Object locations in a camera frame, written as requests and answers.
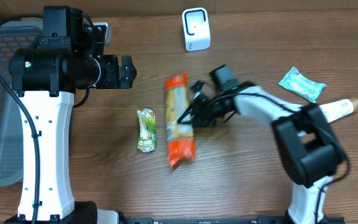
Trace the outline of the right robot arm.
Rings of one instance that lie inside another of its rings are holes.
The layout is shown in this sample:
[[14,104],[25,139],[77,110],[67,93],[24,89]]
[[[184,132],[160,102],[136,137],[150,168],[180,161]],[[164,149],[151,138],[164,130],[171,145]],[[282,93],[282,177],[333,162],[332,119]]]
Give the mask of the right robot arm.
[[193,101],[178,118],[180,124],[207,127],[218,118],[228,121],[239,114],[258,120],[272,129],[282,166],[293,181],[291,204],[282,223],[344,223],[343,218],[323,214],[328,187],[337,168],[350,160],[339,144],[319,105],[289,103],[252,82],[240,83],[227,65],[209,73],[216,91],[204,96],[203,82],[191,88]]

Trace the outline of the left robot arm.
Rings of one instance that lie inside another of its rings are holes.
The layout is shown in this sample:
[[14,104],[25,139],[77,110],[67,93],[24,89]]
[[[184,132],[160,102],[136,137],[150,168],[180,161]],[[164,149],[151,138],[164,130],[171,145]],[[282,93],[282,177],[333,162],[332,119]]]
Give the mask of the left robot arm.
[[74,199],[69,135],[77,90],[130,89],[132,58],[104,54],[109,26],[68,6],[47,6],[36,48],[15,52],[12,89],[22,104],[23,186],[9,223],[122,223],[120,212]]

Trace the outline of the white shampoo tube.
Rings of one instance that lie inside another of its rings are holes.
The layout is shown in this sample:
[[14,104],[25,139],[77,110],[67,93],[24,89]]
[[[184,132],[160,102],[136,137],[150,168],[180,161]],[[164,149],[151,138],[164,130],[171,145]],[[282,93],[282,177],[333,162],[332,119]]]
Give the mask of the white shampoo tube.
[[319,105],[326,121],[331,123],[358,110],[358,99],[348,98]]

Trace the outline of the white barcode scanner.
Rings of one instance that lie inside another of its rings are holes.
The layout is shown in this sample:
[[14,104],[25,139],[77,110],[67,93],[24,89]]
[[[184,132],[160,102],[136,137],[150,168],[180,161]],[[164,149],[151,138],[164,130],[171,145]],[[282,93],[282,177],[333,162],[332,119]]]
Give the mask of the white barcode scanner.
[[185,9],[181,15],[185,48],[188,52],[210,48],[208,12],[203,7]]

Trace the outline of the teal wipes packet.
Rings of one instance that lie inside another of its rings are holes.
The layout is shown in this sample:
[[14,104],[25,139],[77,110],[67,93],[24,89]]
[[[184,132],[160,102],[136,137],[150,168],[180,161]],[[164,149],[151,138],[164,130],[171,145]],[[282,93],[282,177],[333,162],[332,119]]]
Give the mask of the teal wipes packet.
[[314,82],[303,76],[296,67],[292,67],[278,83],[286,90],[292,91],[306,100],[315,103],[325,83]]

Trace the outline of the green yellow snack packet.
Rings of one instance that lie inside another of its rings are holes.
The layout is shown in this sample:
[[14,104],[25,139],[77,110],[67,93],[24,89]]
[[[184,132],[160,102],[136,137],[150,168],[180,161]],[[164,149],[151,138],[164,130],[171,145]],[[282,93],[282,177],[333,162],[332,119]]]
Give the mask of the green yellow snack packet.
[[155,112],[150,108],[137,110],[139,138],[137,148],[141,152],[152,152],[157,148]]

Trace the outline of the grey plastic shopping basket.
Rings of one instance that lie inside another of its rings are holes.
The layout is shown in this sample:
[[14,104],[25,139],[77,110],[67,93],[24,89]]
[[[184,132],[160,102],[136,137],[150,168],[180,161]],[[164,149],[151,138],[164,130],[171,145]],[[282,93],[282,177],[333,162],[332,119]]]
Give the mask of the grey plastic shopping basket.
[[[0,74],[11,82],[9,61],[42,34],[39,21],[8,22],[0,27]],[[20,109],[0,84],[0,187],[23,178],[23,135]]]

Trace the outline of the orange spaghetti package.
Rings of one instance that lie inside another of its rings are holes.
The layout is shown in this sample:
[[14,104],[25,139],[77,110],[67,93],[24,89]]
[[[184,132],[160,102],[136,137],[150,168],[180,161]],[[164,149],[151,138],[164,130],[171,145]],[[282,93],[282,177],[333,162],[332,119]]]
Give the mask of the orange spaghetti package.
[[171,168],[181,161],[195,159],[195,139],[190,115],[182,117],[189,107],[187,73],[165,81],[165,120],[167,156]]

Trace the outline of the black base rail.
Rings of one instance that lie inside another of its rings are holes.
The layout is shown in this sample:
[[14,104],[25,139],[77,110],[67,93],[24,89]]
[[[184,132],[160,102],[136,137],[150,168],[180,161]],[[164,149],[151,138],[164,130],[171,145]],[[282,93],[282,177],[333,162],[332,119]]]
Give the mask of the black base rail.
[[164,219],[121,217],[118,224],[290,224],[288,215],[283,217],[262,216],[257,218],[222,218],[222,219]]

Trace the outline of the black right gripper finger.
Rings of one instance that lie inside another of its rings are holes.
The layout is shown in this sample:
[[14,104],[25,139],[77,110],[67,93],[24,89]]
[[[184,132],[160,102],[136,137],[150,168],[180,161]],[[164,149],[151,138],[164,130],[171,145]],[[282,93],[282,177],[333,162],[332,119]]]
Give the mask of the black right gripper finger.
[[205,95],[203,87],[207,83],[201,80],[197,80],[192,86],[190,86],[190,90],[193,92],[194,100],[207,100],[208,96]]
[[177,119],[178,124],[202,124],[202,109],[202,102],[192,101],[183,114]]

